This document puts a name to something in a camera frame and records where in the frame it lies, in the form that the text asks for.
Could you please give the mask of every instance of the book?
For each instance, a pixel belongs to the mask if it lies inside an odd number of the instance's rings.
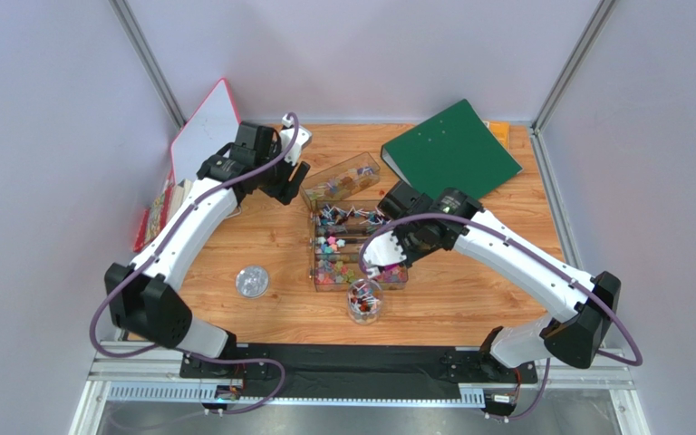
[[[508,150],[508,132],[511,124],[505,121],[483,121],[483,123],[493,133],[498,143]]]
[[[139,232],[133,244],[134,252],[140,252],[160,234],[169,221],[176,215],[179,208],[192,189],[192,180],[183,179],[178,185],[168,184],[166,189],[144,211],[144,217],[139,225]]]
[[[432,198],[455,188],[479,199],[522,171],[466,100],[390,140],[381,158]]]
[[[183,179],[178,185],[174,186],[174,190],[171,193],[171,201],[169,203],[169,220],[177,214],[177,210],[182,207],[185,199],[188,197],[190,190],[192,189],[192,180]]]
[[[155,240],[155,237],[160,234],[160,231],[169,222],[169,203],[173,189],[174,185],[168,184],[163,193],[155,198],[152,205],[144,211],[144,218],[141,220],[139,233],[133,244],[135,252],[141,251],[152,240]]]

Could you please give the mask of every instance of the orange book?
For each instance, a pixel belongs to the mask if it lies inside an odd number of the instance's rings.
[[[493,133],[498,142],[508,150],[508,131],[511,124],[504,121],[484,121],[488,130]]]

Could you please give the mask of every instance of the plastic storage box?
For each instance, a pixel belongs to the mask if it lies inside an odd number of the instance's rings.
[[[365,278],[359,267],[362,244],[388,222],[377,201],[316,201],[312,214],[313,247],[310,275],[316,291],[347,291],[351,283]],[[387,266],[374,278],[382,290],[400,290],[407,284],[407,267]]]
[[[311,211],[315,211],[316,201],[346,199],[377,184],[380,181],[378,172],[380,166],[364,152],[305,179],[300,195]]]

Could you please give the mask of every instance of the clear plastic container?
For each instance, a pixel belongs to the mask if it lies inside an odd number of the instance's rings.
[[[354,281],[346,292],[348,316],[358,324],[373,324],[380,318],[383,295],[380,285],[372,279]]]
[[[366,277],[359,267],[359,251],[367,237],[388,218],[377,210],[376,201],[318,201],[317,207],[311,233],[315,289],[346,291],[351,283]],[[383,290],[401,290],[407,279],[407,268],[401,265],[388,267],[375,278]]]
[[[303,181],[300,195],[311,209],[316,201],[338,201],[380,181],[380,166],[368,152],[314,174]]]

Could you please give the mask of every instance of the white board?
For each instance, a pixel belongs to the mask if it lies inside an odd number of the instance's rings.
[[[171,142],[175,181],[195,179],[200,164],[236,138],[240,122],[227,81],[220,79]]]

